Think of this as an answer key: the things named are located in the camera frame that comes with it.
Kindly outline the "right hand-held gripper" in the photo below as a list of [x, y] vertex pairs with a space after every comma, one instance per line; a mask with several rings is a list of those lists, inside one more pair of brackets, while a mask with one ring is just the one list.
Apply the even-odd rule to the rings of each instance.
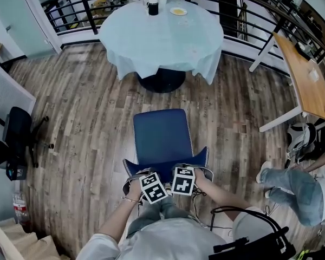
[[193, 167], [179, 167], [174, 169], [171, 192], [184, 196], [192, 196], [195, 182]]

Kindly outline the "person's left hand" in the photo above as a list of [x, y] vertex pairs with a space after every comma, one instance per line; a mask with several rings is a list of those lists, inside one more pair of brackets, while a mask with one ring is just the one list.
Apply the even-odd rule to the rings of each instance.
[[130, 182], [129, 193], [126, 195], [128, 199], [138, 202], [141, 198], [142, 190], [140, 186], [140, 180], [134, 179]]

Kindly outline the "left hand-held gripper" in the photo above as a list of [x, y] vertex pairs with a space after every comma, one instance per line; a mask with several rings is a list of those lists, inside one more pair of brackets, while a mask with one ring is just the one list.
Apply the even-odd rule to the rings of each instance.
[[145, 199], [150, 204], [155, 204], [168, 197], [167, 191], [160, 181], [157, 172], [143, 172], [138, 174], [140, 187]]

